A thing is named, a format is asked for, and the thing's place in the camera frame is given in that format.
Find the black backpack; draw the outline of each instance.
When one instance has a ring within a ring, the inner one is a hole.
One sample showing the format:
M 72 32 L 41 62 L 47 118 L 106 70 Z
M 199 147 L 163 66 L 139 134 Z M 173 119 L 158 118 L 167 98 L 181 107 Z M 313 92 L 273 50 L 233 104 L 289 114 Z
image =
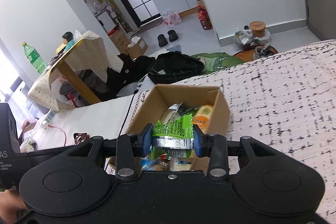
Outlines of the black backpack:
M 171 84 L 193 76 L 197 76 L 204 64 L 189 55 L 180 52 L 160 54 L 154 66 L 148 72 L 155 84 Z

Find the wooden table leg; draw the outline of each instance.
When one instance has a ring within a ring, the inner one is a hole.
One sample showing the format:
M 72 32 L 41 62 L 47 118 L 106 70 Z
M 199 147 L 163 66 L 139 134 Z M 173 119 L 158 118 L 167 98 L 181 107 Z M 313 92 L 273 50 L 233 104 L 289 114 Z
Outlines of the wooden table leg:
M 89 104 L 93 105 L 101 102 L 101 100 L 99 100 L 89 87 L 84 84 L 84 82 L 73 72 L 65 61 L 60 63 L 57 69 Z

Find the polka dot tablecloth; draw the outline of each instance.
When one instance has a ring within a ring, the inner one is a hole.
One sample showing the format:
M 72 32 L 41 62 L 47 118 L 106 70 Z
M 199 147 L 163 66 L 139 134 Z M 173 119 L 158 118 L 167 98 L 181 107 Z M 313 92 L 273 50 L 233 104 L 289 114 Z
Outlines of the polka dot tablecloth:
M 107 81 L 107 68 L 120 72 L 123 61 L 112 52 L 109 52 L 104 45 L 104 41 L 97 34 L 88 31 L 81 35 L 78 42 L 73 46 L 73 52 L 66 57 L 66 63 L 76 72 L 81 70 L 92 70 L 103 82 Z M 51 91 L 51 84 L 61 76 L 55 69 L 44 72 L 34 82 L 28 92 L 28 96 L 40 105 L 50 108 L 53 111 L 63 111 L 73 109 L 56 99 Z

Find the cardboard carton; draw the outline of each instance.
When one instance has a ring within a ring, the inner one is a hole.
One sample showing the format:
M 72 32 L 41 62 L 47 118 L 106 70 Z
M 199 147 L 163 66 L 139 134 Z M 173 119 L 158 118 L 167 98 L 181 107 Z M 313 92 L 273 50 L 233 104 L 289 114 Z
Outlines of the cardboard carton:
M 127 128 L 127 133 L 139 134 L 147 123 L 155 124 L 173 104 L 183 103 L 187 107 L 213 105 L 208 128 L 203 132 L 226 134 L 230 110 L 217 86 L 156 85 Z M 209 158 L 196 158 L 192 170 L 207 171 Z
M 201 7 L 205 8 L 205 4 L 204 4 L 203 0 L 196 0 L 196 2 L 197 2 L 197 6 L 201 6 Z
M 126 51 L 128 55 L 131 57 L 131 59 L 137 58 L 144 54 L 144 52 L 147 50 L 148 46 L 143 40 L 143 38 L 140 38 L 138 42 L 131 48 L 127 47 Z
M 127 46 L 130 44 L 130 41 L 121 29 L 116 30 L 114 34 L 109 36 L 109 38 L 120 53 L 128 54 Z

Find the shoe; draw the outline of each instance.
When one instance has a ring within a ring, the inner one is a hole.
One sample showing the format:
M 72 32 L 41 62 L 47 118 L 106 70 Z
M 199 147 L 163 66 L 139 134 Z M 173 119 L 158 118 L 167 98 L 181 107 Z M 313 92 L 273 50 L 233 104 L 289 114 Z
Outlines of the shoe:
M 168 35 L 169 35 L 169 41 L 173 42 L 179 39 L 179 36 L 177 35 L 177 33 L 174 30 L 169 30 L 168 31 Z
M 159 42 L 159 47 L 164 47 L 168 44 L 168 41 L 163 34 L 159 34 L 157 40 Z

